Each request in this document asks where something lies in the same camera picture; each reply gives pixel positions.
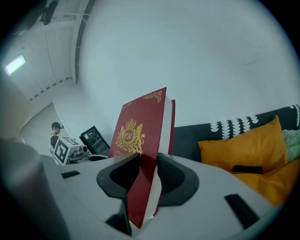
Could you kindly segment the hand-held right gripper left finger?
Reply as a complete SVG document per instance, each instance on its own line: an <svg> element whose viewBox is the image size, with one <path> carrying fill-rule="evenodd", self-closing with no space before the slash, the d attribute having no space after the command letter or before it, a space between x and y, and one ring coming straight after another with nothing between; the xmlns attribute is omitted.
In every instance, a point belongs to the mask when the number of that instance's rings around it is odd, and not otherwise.
<svg viewBox="0 0 300 240"><path fill-rule="evenodd" d="M129 240L127 193L139 173L139 154L56 165L42 155L52 202L55 240Z"/></svg>

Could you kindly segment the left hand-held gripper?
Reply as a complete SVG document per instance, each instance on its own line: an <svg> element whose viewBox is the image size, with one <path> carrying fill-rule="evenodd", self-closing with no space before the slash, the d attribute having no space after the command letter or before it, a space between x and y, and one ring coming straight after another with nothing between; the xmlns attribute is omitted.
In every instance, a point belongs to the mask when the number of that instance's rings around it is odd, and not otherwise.
<svg viewBox="0 0 300 240"><path fill-rule="evenodd" d="M94 162L108 159L108 156L103 155L89 155L86 145L78 143L76 140L60 136L54 148L54 159L61 165L74 163L79 159L87 156L87 160Z"/></svg>

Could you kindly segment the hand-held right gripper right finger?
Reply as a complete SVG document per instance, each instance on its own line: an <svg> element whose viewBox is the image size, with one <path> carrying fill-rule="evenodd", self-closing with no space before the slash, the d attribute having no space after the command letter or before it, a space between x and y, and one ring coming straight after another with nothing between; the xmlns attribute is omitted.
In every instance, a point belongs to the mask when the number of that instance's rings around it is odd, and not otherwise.
<svg viewBox="0 0 300 240"><path fill-rule="evenodd" d="M157 163L163 195L152 240L254 240L279 213L225 170L165 154Z"/></svg>

